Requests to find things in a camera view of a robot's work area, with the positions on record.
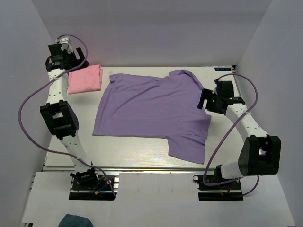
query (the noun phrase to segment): white floor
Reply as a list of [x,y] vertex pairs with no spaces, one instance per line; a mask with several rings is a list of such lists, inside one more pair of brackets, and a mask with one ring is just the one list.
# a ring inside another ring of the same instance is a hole
[[[241,180],[244,192],[256,177]],[[192,174],[120,174],[114,201],[69,201],[67,172],[37,173],[24,223],[56,227],[68,213],[95,227],[285,227],[294,222],[276,175],[244,201],[199,202]]]
[[[136,137],[93,137],[95,116],[102,94],[109,84],[109,75],[128,73],[164,77],[175,67],[104,68],[102,91],[68,96],[68,101],[80,122],[79,137],[94,165],[119,168],[205,168],[213,150],[232,123],[223,115],[209,113],[212,120],[205,150],[205,164],[194,164],[168,156],[165,139]],[[224,72],[213,67],[188,68],[207,89],[215,87],[214,80]],[[233,76],[225,78],[234,83]],[[243,146],[234,130],[225,141],[212,167],[238,159]],[[58,139],[52,137],[50,149],[66,152]],[[263,176],[260,184],[244,201],[199,202],[193,173],[155,174],[120,173],[117,198],[114,201],[69,201],[73,164],[69,157],[47,154],[44,170],[37,173],[23,217],[34,227],[55,227],[65,216],[87,217],[95,227],[285,227],[294,222],[282,187],[276,175]],[[256,177],[241,180],[243,192],[250,190]]]

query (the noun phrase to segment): wrinkled fabric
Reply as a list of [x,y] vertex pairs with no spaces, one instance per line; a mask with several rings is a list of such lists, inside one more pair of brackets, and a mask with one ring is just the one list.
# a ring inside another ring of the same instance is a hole
[[93,135],[165,138],[170,156],[202,164],[211,120],[204,109],[197,109],[202,89],[187,70],[164,78],[111,75]]
[[102,82],[100,65],[90,65],[86,68],[70,72],[68,76],[68,93],[76,94],[89,91],[100,91]]

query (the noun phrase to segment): pink folded cloth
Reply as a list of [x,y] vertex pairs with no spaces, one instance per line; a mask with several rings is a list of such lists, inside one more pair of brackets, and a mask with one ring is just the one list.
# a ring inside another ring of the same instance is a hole
[[69,73],[68,93],[76,94],[89,91],[100,91],[102,82],[102,68],[100,65],[90,65]]

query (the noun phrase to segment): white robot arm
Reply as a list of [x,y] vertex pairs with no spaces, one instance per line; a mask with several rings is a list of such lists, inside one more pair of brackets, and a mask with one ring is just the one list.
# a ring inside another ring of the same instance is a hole
[[[203,89],[198,108],[202,109],[207,100],[206,109],[224,114],[233,123],[247,111],[241,97],[234,97],[231,81],[215,80],[216,88]],[[278,136],[270,136],[253,119],[246,114],[236,126],[244,145],[239,159],[229,164],[218,165],[214,171],[214,183],[225,179],[242,178],[248,175],[273,175],[278,172],[281,140]]]
[[[77,52],[80,59],[77,59],[69,44],[69,38],[63,38],[57,44],[50,45],[51,56],[46,61],[46,69],[49,79],[56,78],[59,74],[71,69],[83,61],[84,55],[80,48]],[[85,163],[92,163],[84,152],[78,137],[79,122],[76,114],[66,101],[68,89],[67,73],[56,79],[49,87],[46,105],[40,107],[40,113],[52,135],[55,135],[65,146],[68,153],[76,156]],[[89,169],[77,159],[71,159],[74,163],[76,174],[71,174],[75,180],[89,188],[98,184],[98,177],[94,168]]]

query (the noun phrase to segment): white wall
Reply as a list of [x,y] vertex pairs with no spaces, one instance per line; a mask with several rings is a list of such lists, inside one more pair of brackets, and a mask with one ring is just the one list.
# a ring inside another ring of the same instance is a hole
[[[250,77],[258,88],[254,117],[282,141],[278,177],[299,227],[303,226],[302,9],[301,0],[273,0],[237,66],[238,73]],[[252,89],[242,79],[238,82],[241,95],[251,104]]]
[[[30,185],[41,170],[45,153],[23,135],[18,108],[23,99],[48,81],[44,67],[52,44],[41,18],[30,0],[0,1],[0,220],[3,227],[20,224]],[[47,99],[41,92],[28,103],[23,120],[41,144],[49,143],[49,132],[39,113]]]
[[103,66],[238,62],[271,0],[33,0],[51,37],[72,33]]

